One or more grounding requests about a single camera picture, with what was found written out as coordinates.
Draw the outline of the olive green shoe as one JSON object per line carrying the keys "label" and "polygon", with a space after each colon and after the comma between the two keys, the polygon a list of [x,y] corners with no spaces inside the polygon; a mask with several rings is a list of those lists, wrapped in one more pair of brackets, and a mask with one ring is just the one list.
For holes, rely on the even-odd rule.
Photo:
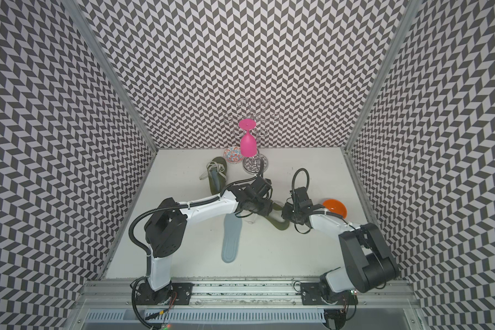
{"label": "olive green shoe", "polygon": [[290,226],[288,220],[282,217],[283,206],[273,201],[248,202],[246,210],[253,213],[246,222],[250,225],[261,223],[263,220],[269,222],[277,230],[286,230]]}
{"label": "olive green shoe", "polygon": [[199,179],[208,180],[212,195],[219,194],[227,183],[228,165],[223,157],[213,158],[206,165],[206,170],[199,176]]}

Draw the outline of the grey-blue insole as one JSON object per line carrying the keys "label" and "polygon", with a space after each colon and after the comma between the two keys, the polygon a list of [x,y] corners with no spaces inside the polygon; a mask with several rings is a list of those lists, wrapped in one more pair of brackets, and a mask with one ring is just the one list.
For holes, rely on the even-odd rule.
{"label": "grey-blue insole", "polygon": [[227,214],[224,218],[224,239],[221,258],[224,263],[232,263],[239,251],[243,221],[235,214]]}

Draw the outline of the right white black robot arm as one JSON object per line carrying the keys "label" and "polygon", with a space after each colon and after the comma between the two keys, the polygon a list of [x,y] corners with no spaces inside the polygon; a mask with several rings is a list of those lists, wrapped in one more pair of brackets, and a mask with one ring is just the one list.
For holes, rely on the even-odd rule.
{"label": "right white black robot arm", "polygon": [[308,195],[309,172],[298,169],[291,181],[291,200],[282,217],[297,226],[321,232],[339,242],[342,265],[320,276],[318,289],[327,304],[352,301],[353,291],[382,290],[400,275],[400,267],[380,229],[372,223],[353,225],[342,215],[314,204]]}

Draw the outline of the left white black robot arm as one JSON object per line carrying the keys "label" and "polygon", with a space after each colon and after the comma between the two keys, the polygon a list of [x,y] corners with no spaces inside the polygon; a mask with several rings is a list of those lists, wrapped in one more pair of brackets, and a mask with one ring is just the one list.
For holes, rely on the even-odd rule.
{"label": "left white black robot arm", "polygon": [[272,211],[271,180],[263,176],[265,163],[260,163],[254,177],[234,181],[215,194],[191,202],[176,202],[168,198],[129,225],[129,239],[146,253],[146,275],[133,282],[133,302],[137,305],[159,305],[167,302],[174,292],[171,280],[171,260],[184,240],[189,225],[213,217],[246,212],[267,216]]}

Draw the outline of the clear glass holder stand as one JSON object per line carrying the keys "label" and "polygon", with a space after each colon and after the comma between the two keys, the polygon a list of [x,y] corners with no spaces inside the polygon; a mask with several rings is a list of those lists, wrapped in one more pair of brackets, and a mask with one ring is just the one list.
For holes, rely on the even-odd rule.
{"label": "clear glass holder stand", "polygon": [[271,130],[279,119],[279,115],[271,110],[271,102],[269,100],[251,101],[247,97],[239,97],[235,100],[234,107],[227,113],[226,119],[232,125],[232,136],[239,147],[247,133],[256,142],[256,154],[249,157],[243,156],[244,171],[257,174],[261,167],[263,171],[267,170],[269,160],[262,154],[261,149],[267,146]]}

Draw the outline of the orange plastic bowl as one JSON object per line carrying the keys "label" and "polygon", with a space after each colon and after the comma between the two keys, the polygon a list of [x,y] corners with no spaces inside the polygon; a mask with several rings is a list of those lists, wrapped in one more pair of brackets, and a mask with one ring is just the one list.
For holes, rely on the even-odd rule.
{"label": "orange plastic bowl", "polygon": [[348,211],[346,206],[337,199],[326,199],[323,206],[332,213],[339,214],[343,219],[346,219]]}

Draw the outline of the colourful patterned small bowl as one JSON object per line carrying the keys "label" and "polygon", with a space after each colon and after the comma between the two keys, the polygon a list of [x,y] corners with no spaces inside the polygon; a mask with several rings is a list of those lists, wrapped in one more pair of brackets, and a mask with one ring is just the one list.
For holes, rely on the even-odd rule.
{"label": "colourful patterned small bowl", "polygon": [[244,156],[241,153],[240,147],[228,147],[224,150],[223,158],[229,164],[238,164],[243,161]]}

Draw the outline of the pink plastic wine glass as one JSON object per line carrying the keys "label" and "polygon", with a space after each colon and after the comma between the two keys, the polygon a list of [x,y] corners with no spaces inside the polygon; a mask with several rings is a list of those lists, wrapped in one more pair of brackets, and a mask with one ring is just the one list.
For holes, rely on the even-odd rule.
{"label": "pink plastic wine glass", "polygon": [[251,131],[257,126],[253,119],[246,118],[239,122],[239,128],[245,131],[240,141],[241,154],[245,158],[254,157],[257,154],[257,140]]}

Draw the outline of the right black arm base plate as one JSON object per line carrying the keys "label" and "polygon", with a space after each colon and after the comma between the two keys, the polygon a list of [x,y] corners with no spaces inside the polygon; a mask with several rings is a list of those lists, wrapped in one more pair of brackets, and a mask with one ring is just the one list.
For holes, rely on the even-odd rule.
{"label": "right black arm base plate", "polygon": [[358,297],[351,291],[334,292],[323,283],[301,283],[300,289],[303,305],[354,306],[358,304]]}

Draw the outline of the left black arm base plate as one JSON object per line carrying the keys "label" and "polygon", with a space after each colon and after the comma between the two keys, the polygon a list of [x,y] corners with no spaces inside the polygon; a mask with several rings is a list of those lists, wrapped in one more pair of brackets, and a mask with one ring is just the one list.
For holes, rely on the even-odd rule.
{"label": "left black arm base plate", "polygon": [[137,305],[189,305],[192,283],[169,283],[166,287],[153,290],[147,281],[136,286],[134,294]]}

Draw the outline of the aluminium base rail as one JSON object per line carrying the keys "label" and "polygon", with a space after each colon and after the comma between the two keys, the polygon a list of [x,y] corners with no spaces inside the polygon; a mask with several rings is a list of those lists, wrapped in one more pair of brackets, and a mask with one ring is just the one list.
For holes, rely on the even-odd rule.
{"label": "aluminium base rail", "polygon": [[[173,279],[173,283],[192,283],[189,305],[193,308],[300,308],[300,307],[343,307],[340,305],[303,305],[301,283],[317,283],[315,278],[299,279],[234,279],[208,278]],[[404,280],[394,280],[381,290],[372,289],[367,293],[352,291],[358,298],[356,307],[363,308],[419,308],[420,303],[411,285]]]}

